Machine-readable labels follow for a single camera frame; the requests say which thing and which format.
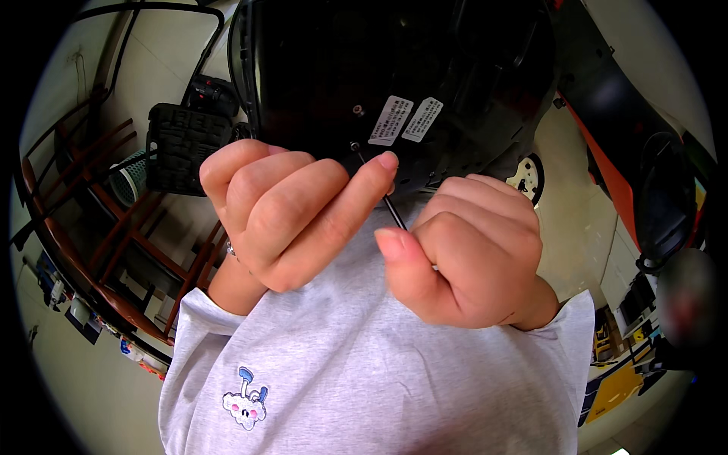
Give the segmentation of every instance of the floor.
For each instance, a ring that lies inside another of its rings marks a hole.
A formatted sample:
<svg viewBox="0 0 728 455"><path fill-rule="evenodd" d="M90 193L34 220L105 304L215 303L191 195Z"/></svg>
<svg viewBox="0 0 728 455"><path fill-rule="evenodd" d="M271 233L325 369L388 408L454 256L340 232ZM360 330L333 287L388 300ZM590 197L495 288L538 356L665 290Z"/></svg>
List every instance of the floor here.
<svg viewBox="0 0 728 455"><path fill-rule="evenodd" d="M218 1L213 6L229 18L236 4ZM119 124L132 118L138 133L136 148L142 148L150 108L157 103L179 103L214 26L213 17L189 12L140 14L124 54L116 90L104 106L104 121ZM227 32L215 46L204 74L229 79L226 35ZM566 109L551 108L546 113L537 130L535 146L545 169L544 192L537 208L544 245L538 273L553 286L560 300L588 288L595 305L602 306L606 301L599 282L617 214L609 199L589 179L586 145ZM182 264L191 246L207 236L217 218L207 199L170 195L164 204L168 215L151 241ZM90 451L162 453L157 432L157 403L162 386L159 379L121 356L118 340L107 333L101 334L96 346L87 343L62 316L45 309L42 296L38 303L37 286L33 287L30 280L27 273L20 273L23 318L26 325L41 321L46 328L36 340L36 358L59 406ZM150 308L159 304L154 302ZM64 340L63 345L56 342L60 339ZM78 381L79 371L86 381ZM661 394L681 396L675 388L678 379L663 381L664 387L655 386L654 393L645 396L654 395L655 403ZM91 401L86 400L89 394L100 397L100 404L92 407ZM633 422L641 409L647 410L653 404L642 404L639 410L621 416L620 422ZM624 427L584 427L579 431L580 450L589 450L591 455L607 453L599 450L598 443L609 442L608 438L619 431L624 431Z"/></svg>

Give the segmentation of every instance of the cartoon cloud embroidery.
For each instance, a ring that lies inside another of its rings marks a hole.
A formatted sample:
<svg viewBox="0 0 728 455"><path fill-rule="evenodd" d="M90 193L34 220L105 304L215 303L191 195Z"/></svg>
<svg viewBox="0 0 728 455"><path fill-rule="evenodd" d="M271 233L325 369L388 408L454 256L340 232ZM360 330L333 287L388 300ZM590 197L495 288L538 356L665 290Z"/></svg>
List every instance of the cartoon cloud embroidery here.
<svg viewBox="0 0 728 455"><path fill-rule="evenodd" d="M243 428L250 431L258 420L266 418L266 407L263 405L268 396L268 387L253 390L248 394L248 384L253 382L253 374L246 367L240 367L238 374L242 377L240 393L227 392L223 395L223 408L230 411L230 415Z"/></svg>

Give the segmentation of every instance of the white label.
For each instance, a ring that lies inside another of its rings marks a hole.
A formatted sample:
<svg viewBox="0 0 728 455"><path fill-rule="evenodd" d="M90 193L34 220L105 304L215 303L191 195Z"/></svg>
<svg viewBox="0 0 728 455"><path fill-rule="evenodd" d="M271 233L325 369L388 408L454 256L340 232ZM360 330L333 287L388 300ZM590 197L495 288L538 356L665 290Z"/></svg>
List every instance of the white label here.
<svg viewBox="0 0 728 455"><path fill-rule="evenodd" d="M414 103L398 96L390 96L379 114L374 131L369 136L370 144L391 146L402 130Z"/></svg>
<svg viewBox="0 0 728 455"><path fill-rule="evenodd" d="M410 141L421 141L442 108L443 104L440 101L432 97L425 98L415 111L407 129L402 133L402 137Z"/></svg>

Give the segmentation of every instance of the plastic basket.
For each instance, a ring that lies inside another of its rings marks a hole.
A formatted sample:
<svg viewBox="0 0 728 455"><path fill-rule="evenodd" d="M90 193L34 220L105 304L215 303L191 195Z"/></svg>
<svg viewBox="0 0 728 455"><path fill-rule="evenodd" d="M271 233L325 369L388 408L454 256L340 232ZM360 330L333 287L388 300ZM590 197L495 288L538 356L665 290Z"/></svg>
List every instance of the plastic basket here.
<svg viewBox="0 0 728 455"><path fill-rule="evenodd" d="M122 163L129 161L132 158L136 158L139 155L144 154L146 151L141 149L134 153L131 157L126 158ZM146 190L146 163L145 160L139 161L119 170L118 173L113 173L108 178L111 184L111 189L114 190L114 194L119 198L119 201L127 207L139 199L139 196Z"/></svg>

